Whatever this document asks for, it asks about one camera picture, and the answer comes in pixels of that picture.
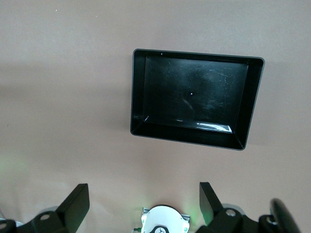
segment black tray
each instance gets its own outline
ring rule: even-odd
[[[135,50],[131,133],[244,149],[263,66],[259,57]]]

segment white device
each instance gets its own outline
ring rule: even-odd
[[[189,215],[181,215],[169,206],[143,208],[141,233],[188,233],[189,221]]]

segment silver screw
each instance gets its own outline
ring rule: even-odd
[[[267,222],[275,226],[277,225],[277,222],[274,220],[274,218],[270,216],[267,217]]]
[[[2,224],[0,224],[0,230],[2,230],[2,229],[4,229],[4,228],[6,228],[6,226],[7,226],[7,224],[6,224],[6,223],[2,223]]]
[[[43,220],[47,220],[48,218],[50,217],[50,215],[42,215],[40,220],[43,221]]]
[[[230,216],[230,217],[234,217],[235,215],[237,215],[237,214],[235,213],[235,211],[234,211],[234,210],[231,210],[231,209],[226,210],[225,213],[226,213],[228,216]]]

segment beige surface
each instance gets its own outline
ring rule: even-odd
[[[281,198],[311,228],[308,0],[0,2],[0,208],[26,222],[88,183],[78,232],[130,232],[141,208],[203,219],[199,182],[252,219]],[[136,48],[266,61],[244,151],[130,134]]]

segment rectangular black plastic tray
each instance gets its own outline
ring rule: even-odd
[[[259,57],[135,50],[131,133],[244,149],[263,66]]]

